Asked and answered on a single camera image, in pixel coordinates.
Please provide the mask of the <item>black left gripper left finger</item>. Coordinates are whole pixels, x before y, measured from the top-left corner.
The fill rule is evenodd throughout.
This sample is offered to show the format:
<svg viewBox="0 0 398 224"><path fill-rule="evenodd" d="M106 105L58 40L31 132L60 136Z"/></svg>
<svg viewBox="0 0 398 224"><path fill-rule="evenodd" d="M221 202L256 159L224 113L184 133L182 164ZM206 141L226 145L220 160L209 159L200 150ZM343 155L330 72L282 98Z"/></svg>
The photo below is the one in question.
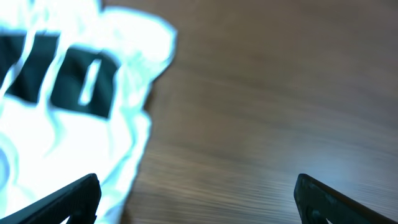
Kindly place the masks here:
<svg viewBox="0 0 398 224"><path fill-rule="evenodd" d="M96 174L88 174L1 219L1 224L94 224L101 198Z"/></svg>

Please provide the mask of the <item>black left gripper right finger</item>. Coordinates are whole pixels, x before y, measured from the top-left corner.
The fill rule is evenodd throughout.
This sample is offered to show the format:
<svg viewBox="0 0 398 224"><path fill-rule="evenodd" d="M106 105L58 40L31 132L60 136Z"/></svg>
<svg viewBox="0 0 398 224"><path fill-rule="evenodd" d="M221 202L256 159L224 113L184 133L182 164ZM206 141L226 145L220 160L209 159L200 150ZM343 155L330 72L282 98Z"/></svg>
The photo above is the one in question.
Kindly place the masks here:
<svg viewBox="0 0 398 224"><path fill-rule="evenodd" d="M303 224L397 224L307 174L299 174L294 199Z"/></svg>

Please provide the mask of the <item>white t-shirt with black print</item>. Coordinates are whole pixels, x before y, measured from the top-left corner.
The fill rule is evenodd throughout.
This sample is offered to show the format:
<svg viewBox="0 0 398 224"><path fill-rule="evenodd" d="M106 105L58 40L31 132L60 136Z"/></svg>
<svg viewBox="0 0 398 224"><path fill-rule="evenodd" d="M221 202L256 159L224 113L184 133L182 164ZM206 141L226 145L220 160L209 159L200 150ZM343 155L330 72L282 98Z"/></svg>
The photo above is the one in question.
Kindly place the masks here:
<svg viewBox="0 0 398 224"><path fill-rule="evenodd" d="M96 222L118 223L176 43L163 18L127 7L2 1L1 216L94 173Z"/></svg>

